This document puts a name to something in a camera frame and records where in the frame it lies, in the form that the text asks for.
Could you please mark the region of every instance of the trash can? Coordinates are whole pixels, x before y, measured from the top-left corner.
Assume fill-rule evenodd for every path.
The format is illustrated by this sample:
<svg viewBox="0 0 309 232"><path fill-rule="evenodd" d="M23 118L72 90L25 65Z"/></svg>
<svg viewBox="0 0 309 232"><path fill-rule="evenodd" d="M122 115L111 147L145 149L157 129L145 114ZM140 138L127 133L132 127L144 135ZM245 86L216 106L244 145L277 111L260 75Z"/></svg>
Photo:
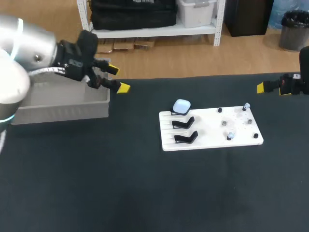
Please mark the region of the trash can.
<svg viewBox="0 0 309 232"><path fill-rule="evenodd" d="M309 39L309 12L288 11L282 19L279 46L289 51L300 51Z"/></svg>

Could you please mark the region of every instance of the yellow fingertip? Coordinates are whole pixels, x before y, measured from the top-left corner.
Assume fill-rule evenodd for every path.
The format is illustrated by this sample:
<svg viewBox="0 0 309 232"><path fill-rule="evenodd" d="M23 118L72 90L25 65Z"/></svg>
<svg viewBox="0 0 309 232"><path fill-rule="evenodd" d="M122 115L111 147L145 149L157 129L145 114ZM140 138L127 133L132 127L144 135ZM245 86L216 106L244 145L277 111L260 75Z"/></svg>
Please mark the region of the yellow fingertip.
<svg viewBox="0 0 309 232"><path fill-rule="evenodd" d="M257 86L257 93L264 93L264 83Z"/></svg>
<svg viewBox="0 0 309 232"><path fill-rule="evenodd" d="M118 69L118 71L117 71L116 75L118 75L118 74L120 73L120 69L119 69L119 68L117 68L116 66L114 66L114 65L112 65L112 64L109 64L109 66L111 66L111 67L113 67L113 68L115 68L115 69Z"/></svg>
<svg viewBox="0 0 309 232"><path fill-rule="evenodd" d="M120 82L120 83L121 83L121 86L118 89L117 94L118 93L128 93L130 88L131 88L131 86L129 86L129 85L125 84L125 83L122 83L122 82Z"/></svg>

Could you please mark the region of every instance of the black table mat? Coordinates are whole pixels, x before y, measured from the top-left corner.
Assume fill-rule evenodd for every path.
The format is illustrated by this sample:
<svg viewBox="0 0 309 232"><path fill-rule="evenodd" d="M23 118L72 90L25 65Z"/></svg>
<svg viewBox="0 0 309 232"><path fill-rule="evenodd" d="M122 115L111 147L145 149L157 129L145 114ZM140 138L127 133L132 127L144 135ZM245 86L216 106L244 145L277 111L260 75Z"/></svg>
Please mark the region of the black table mat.
<svg viewBox="0 0 309 232"><path fill-rule="evenodd" d="M256 94L280 74L132 80L110 117L12 126L0 232L309 230L309 96ZM251 104L264 144L164 152L158 114Z"/></svg>

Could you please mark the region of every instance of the black bracket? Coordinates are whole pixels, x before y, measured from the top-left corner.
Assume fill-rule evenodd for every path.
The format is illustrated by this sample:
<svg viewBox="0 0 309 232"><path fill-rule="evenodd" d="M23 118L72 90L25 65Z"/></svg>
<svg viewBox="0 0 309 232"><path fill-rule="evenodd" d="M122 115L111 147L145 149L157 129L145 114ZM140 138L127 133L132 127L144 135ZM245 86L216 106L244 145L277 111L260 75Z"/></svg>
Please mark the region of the black bracket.
<svg viewBox="0 0 309 232"><path fill-rule="evenodd" d="M182 116L186 116L186 115L189 113L190 110L191 110L191 108L189 108L188 111L187 111L186 113L184 113L184 114L175 112L175 111L173 110L173 108L171 108L170 111L171 111L172 115L182 115Z"/></svg>
<svg viewBox="0 0 309 232"><path fill-rule="evenodd" d="M197 137L198 137L197 131L193 132L190 137L185 137L185 136L181 136L181 135L175 135L174 136L175 142L177 144L192 144Z"/></svg>
<svg viewBox="0 0 309 232"><path fill-rule="evenodd" d="M194 123L194 117L191 117L187 123L179 122L179 121L172 121L172 125L174 129L182 128L182 129L189 129L192 124Z"/></svg>

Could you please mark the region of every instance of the metal shelf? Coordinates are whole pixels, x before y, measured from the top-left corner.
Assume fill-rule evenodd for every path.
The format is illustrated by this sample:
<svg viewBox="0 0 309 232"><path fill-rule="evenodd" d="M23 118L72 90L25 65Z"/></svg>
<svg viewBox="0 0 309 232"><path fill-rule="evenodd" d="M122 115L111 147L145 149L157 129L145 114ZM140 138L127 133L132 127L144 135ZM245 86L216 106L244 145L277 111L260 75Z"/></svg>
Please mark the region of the metal shelf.
<svg viewBox="0 0 309 232"><path fill-rule="evenodd" d="M201 35L214 34L216 27L214 25L198 28L185 28L180 20L171 27L138 29L138 30L92 30L99 38L130 38L130 37L157 37L157 36L175 36L175 35Z"/></svg>
<svg viewBox="0 0 309 232"><path fill-rule="evenodd" d="M185 28L181 21L171 27L138 29L138 30L94 30L92 23L88 23L87 0L77 0L81 22L84 30L91 31L99 38L132 38L132 37L159 37L177 35L203 35L214 34L214 46L220 45L222 23L224 17L225 0L218 0L217 17L212 20L211 25L197 28Z"/></svg>

